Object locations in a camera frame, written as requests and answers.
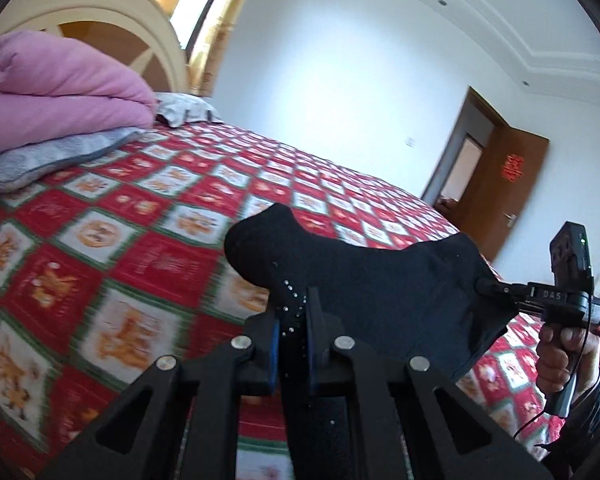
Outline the dark jacket sleeve forearm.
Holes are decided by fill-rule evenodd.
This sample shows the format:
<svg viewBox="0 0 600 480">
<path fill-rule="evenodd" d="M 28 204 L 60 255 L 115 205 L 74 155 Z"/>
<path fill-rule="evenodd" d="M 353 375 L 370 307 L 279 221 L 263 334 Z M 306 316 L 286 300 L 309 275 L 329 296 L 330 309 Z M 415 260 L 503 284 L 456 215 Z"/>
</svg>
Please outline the dark jacket sleeve forearm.
<svg viewBox="0 0 600 480">
<path fill-rule="evenodd" d="M 577 400 L 542 465 L 554 479 L 600 479 L 600 378 Z"/>
</svg>

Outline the person's right hand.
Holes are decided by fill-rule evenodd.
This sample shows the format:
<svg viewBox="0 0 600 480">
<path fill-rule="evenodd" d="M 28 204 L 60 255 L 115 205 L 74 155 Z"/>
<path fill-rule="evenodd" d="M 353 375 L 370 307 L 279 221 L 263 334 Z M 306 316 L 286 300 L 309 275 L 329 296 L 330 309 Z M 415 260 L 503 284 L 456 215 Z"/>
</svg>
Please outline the person's right hand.
<svg viewBox="0 0 600 480">
<path fill-rule="evenodd" d="M 600 378 L 600 337 L 583 328 L 544 324 L 536 346 L 536 385 L 549 396 L 565 388 L 571 367 L 580 356 L 573 402 L 592 390 Z"/>
</svg>

